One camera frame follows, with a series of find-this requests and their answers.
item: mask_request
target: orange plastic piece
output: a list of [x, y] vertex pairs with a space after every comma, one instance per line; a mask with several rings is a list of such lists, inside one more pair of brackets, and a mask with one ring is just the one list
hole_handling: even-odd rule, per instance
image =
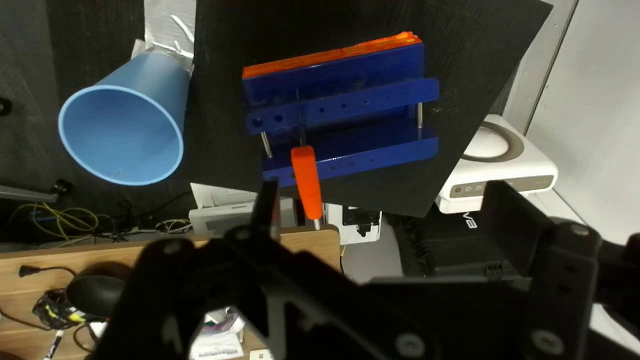
[[304, 213], [318, 221], [322, 217], [322, 193], [315, 152], [311, 146], [295, 146], [289, 156]]
[[400, 31], [396, 35], [359, 42], [359, 44], [346, 45], [346, 47], [333, 47], [333, 50], [325, 50], [325, 52], [313, 52], [313, 53], [244, 66], [242, 79], [260, 77], [260, 75], [273, 73], [273, 72], [318, 66], [318, 63], [346, 59], [346, 57], [355, 57], [355, 56], [383, 52], [383, 50], [392, 50], [392, 47], [414, 45], [414, 44], [422, 44], [422, 40], [414, 31]]

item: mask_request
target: white wall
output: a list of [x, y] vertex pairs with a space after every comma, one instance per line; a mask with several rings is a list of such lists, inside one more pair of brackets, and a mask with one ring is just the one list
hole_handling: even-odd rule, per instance
[[640, 232], [640, 2], [580, 0], [528, 138], [555, 191], [602, 232]]
[[520, 59], [514, 85], [501, 114], [521, 134], [533, 116], [539, 91], [578, 3], [578, 0], [545, 2], [554, 7]]

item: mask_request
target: wooden table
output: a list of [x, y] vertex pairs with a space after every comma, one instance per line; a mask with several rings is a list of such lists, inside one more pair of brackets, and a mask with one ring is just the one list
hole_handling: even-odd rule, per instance
[[[282, 234], [280, 241], [292, 251], [307, 250], [325, 264], [340, 267], [340, 240], [336, 229], [293, 229]], [[18, 267], [22, 264], [68, 265], [75, 271], [82, 271], [96, 262], [121, 262], [132, 265], [143, 243], [145, 241], [0, 254], [0, 307], [14, 317], [38, 324], [38, 317], [32, 314], [32, 306], [41, 291], [50, 287], [64, 287], [70, 281], [66, 271], [41, 271], [18, 277]], [[78, 338], [87, 348], [92, 345], [83, 330]], [[16, 353], [24, 360], [41, 360], [52, 339], [54, 332], [25, 328], [0, 317], [0, 351]], [[248, 339], [246, 350], [254, 350], [257, 345], [255, 339], [252, 336], [248, 336]], [[83, 355], [86, 351], [73, 343], [72, 330], [68, 330], [58, 348], [55, 360], [79, 360]]]

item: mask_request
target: white device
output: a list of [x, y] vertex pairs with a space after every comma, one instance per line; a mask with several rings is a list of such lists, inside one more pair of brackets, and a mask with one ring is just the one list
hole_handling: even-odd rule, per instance
[[358, 210], [355, 206], [324, 203], [325, 221], [340, 229], [340, 243], [378, 241], [381, 212]]
[[[187, 212], [196, 235], [222, 235], [233, 226], [246, 223], [254, 210], [255, 191], [206, 185], [191, 182], [198, 207]], [[295, 207], [292, 197], [280, 197], [280, 228], [293, 228]]]
[[489, 114], [444, 182], [435, 197], [440, 212], [478, 212], [489, 179], [506, 179], [528, 196], [554, 187], [557, 168], [504, 118]]

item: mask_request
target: blue plastic cup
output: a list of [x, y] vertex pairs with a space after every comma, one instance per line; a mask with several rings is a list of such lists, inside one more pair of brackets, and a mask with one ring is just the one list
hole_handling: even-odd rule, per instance
[[174, 53], [140, 53], [70, 96], [58, 119], [68, 153], [93, 175], [145, 185], [168, 178], [184, 156], [190, 73]]

